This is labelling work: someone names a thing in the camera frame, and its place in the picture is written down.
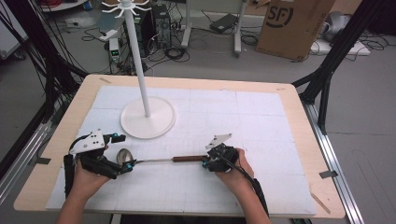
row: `metal spoon head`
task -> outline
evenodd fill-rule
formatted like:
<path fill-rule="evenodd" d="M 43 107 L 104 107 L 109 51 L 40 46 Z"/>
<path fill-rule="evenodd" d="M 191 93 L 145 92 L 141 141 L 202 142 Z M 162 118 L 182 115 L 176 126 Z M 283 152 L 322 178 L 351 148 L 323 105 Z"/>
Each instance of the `metal spoon head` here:
<path fill-rule="evenodd" d="M 117 163 L 119 165 L 122 165 L 126 161 L 132 161 L 133 159 L 132 153 L 126 148 L 122 148 L 119 153 L 117 153 Z"/>

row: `forearm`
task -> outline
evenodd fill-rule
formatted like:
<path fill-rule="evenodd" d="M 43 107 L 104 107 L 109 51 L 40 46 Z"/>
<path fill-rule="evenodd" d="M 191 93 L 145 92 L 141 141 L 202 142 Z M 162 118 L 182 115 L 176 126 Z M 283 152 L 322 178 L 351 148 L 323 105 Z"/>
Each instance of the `forearm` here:
<path fill-rule="evenodd" d="M 78 224 L 81 223 L 82 214 L 86 204 L 86 199 L 69 195 L 62 206 L 61 213 L 56 221 L 57 224 Z"/>
<path fill-rule="evenodd" d="M 235 193 L 236 199 L 241 204 L 245 214 L 247 224 L 270 224 L 271 221 L 266 215 L 259 197 L 252 188 L 240 189 Z"/>

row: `cardboard box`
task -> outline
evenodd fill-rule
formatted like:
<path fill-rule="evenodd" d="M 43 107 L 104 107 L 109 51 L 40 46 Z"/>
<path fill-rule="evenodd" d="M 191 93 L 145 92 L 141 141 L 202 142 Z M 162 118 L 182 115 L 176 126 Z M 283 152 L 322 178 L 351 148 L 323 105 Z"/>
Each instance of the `cardboard box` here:
<path fill-rule="evenodd" d="M 272 0 L 256 50 L 303 60 L 335 0 Z"/>
<path fill-rule="evenodd" d="M 259 3 L 253 3 L 253 0 L 247 0 L 245 15 L 265 16 L 270 0 L 259 0 Z M 335 0 L 331 11 L 340 11 L 346 15 L 353 15 L 361 0 Z"/>

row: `black tape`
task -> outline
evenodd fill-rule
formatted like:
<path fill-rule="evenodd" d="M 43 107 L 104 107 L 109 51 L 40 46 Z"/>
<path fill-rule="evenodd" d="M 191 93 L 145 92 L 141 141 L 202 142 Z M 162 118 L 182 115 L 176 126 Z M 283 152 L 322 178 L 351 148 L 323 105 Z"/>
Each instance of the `black tape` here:
<path fill-rule="evenodd" d="M 48 165 L 49 163 L 50 163 L 50 159 L 49 158 L 38 158 L 37 160 L 35 160 L 35 164 Z"/>
<path fill-rule="evenodd" d="M 335 171 L 325 171 L 322 173 L 319 173 L 320 177 L 322 177 L 322 179 L 327 178 L 327 177 L 336 177 L 338 176 L 337 172 Z"/>

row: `white paper sheet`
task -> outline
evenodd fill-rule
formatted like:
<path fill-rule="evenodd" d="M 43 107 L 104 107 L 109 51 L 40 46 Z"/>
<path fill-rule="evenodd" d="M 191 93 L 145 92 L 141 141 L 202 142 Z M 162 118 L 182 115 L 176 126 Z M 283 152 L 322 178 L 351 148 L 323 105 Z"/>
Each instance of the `white paper sheet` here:
<path fill-rule="evenodd" d="M 122 109 L 140 98 L 138 88 L 104 86 L 78 136 L 102 129 L 126 134 L 110 144 L 105 155 L 116 161 L 121 148 L 138 160 L 205 155 L 215 134 L 232 133 L 228 146 L 246 150 L 247 160 L 261 182 L 271 216 L 310 216 L 316 213 L 290 127 L 275 93 L 148 88 L 148 96 L 169 101 L 177 121 L 169 133 L 153 140 L 129 136 L 120 125 Z M 131 173 L 106 183 L 86 209 L 115 212 L 242 215 L 230 191 L 200 162 L 139 163 Z M 60 209 L 64 202 L 64 169 L 47 204 Z"/>

